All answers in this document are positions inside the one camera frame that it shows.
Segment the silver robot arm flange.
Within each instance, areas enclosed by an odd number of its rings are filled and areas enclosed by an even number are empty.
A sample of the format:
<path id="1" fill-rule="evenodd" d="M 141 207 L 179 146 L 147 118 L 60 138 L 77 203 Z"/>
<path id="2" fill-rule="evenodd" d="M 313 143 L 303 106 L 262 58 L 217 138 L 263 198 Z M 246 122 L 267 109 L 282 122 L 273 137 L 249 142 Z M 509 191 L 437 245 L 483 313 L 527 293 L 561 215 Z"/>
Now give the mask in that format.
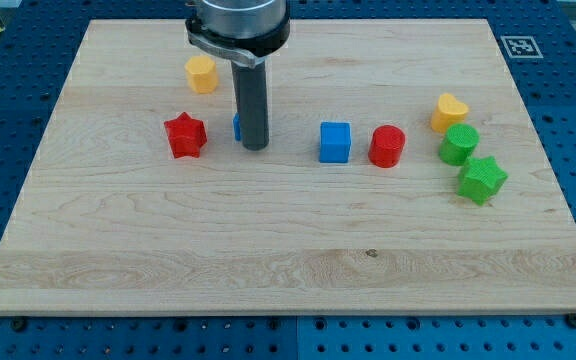
<path id="1" fill-rule="evenodd" d="M 191 45 L 254 69 L 286 43 L 290 9 L 287 0 L 198 0 L 185 25 Z"/>

